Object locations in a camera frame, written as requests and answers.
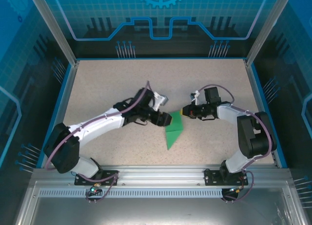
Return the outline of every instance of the cable connector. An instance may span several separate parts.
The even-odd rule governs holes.
[[[198,96],[199,96],[199,91],[198,90],[196,90],[194,93],[190,94],[192,102],[195,101],[195,105],[198,105],[198,99],[197,99]]]

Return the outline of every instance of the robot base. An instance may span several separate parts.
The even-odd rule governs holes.
[[[116,174],[118,173],[117,170],[103,170],[101,172],[102,176],[100,179],[104,179],[104,178],[107,178],[113,174]],[[106,180],[104,182],[101,182],[101,186],[110,186],[113,182],[114,178],[111,178],[109,180]],[[92,183],[92,182],[89,182],[89,181],[86,181],[85,179],[83,179],[81,176],[79,176],[78,174],[76,174],[76,177],[75,177],[75,183],[74,183],[76,186],[92,186],[94,185],[95,183]],[[116,186],[117,185],[117,179],[115,181],[115,183],[113,184],[113,186]]]
[[[233,173],[230,177],[224,179],[220,170],[206,169],[204,171],[204,177],[206,186],[241,186],[242,183],[244,183],[245,186],[248,185],[247,176],[242,172]]]

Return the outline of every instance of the blue wall panel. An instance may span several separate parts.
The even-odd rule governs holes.
[[[0,28],[0,36],[5,36],[1,38],[0,59],[33,5],[31,0],[0,0],[0,22],[2,25],[4,23],[10,25],[9,28],[7,26]]]
[[[77,57],[132,58],[245,57],[276,0],[46,1]]]
[[[254,62],[294,179],[312,178],[311,2],[289,1]]]

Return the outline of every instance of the metal base plate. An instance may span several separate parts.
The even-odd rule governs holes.
[[[241,176],[245,176],[244,185],[248,185],[247,175],[240,173]],[[206,186],[240,186],[242,185],[241,180],[237,177],[237,179],[228,180],[226,183],[223,181],[222,176],[219,170],[210,170],[206,169],[204,171],[205,176],[205,185]]]
[[[104,178],[107,178],[109,177],[110,175],[113,175],[113,174],[116,174],[118,173],[117,170],[105,170],[103,171],[103,177],[102,179]],[[111,178],[109,180],[106,180],[104,182],[101,182],[101,185],[102,186],[110,186],[113,182],[114,178]],[[117,185],[117,181],[118,179],[116,179],[115,183],[113,184],[113,186],[116,186]],[[89,181],[86,181],[85,179],[83,179],[82,177],[80,177],[78,174],[76,174],[76,177],[75,177],[75,183],[74,183],[76,186],[92,186],[94,185],[94,183],[92,182],[89,182]]]

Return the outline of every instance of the metal profile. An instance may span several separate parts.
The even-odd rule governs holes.
[[[259,91],[259,89],[257,87],[257,83],[256,83],[256,80],[255,80],[255,77],[254,77],[254,73],[253,73],[253,71],[251,69],[251,66],[247,66],[247,63],[245,62],[245,67],[246,67],[246,72],[247,72],[247,75],[248,75],[248,78],[249,78],[249,81],[250,81],[251,88],[253,90],[253,96],[254,96],[255,102],[257,104],[258,110],[259,111],[265,111],[265,108],[264,108],[264,105],[263,105],[263,101],[261,99],[260,91]],[[272,155],[273,155],[273,159],[276,162],[277,166],[279,168],[282,168],[283,166],[282,166],[282,163],[281,163],[281,160],[279,158],[277,150],[274,150],[272,152]]]
[[[45,143],[47,141],[47,137],[48,137],[49,133],[52,131],[52,128],[54,127],[54,125],[62,122],[64,117],[65,117],[67,104],[69,101],[70,93],[71,93],[72,88],[73,88],[73,84],[74,84],[74,80],[76,77],[78,66],[79,66],[79,61],[77,61],[75,66],[71,66],[71,68],[68,72],[68,74],[69,74],[68,77],[65,76],[65,78],[64,78],[65,87],[64,87],[64,91],[60,92],[61,101],[60,101],[60,104],[59,104],[57,111],[56,110],[54,111],[54,112],[56,112],[56,115],[55,115],[54,120],[51,120],[51,122],[53,122],[53,125],[51,127],[49,127],[49,129],[47,131],[47,136],[43,142],[43,146],[45,145]],[[46,155],[43,152],[41,152],[38,163],[37,163],[37,168],[43,168],[43,166],[46,163],[46,160],[47,160]]]
[[[84,188],[43,188],[39,197],[85,198]],[[92,198],[100,198],[107,189]],[[221,198],[220,188],[113,188],[107,198]]]
[[[33,0],[35,6],[37,7],[38,11],[40,12],[42,18],[44,19],[45,23],[48,25],[51,33],[53,34],[55,40],[57,41],[59,47],[65,54],[68,62],[75,66],[76,64],[76,57],[70,48],[63,32],[61,31],[56,19],[54,18],[47,2],[45,0]]]
[[[219,165],[182,165],[182,166],[104,166],[104,169],[119,170],[118,185],[112,188],[111,197],[151,197],[162,192],[162,197],[205,197],[208,192],[216,192],[220,187],[206,187],[203,171],[206,168],[218,169]],[[250,170],[255,176],[255,188],[280,188],[290,217],[295,224],[307,225],[308,220],[295,190],[289,169],[278,169],[273,165],[255,165]],[[31,224],[33,213],[40,197],[84,197],[88,188],[74,186],[74,176],[70,173],[35,169],[26,196],[19,212],[17,225]]]
[[[286,6],[288,0],[276,0],[274,7],[272,8],[267,20],[265,21],[258,37],[254,41],[253,46],[251,47],[247,55],[247,66],[251,66],[254,59],[258,55],[261,47],[263,46],[265,40],[273,29],[274,25],[277,22],[277,19],[281,15],[284,7]]]

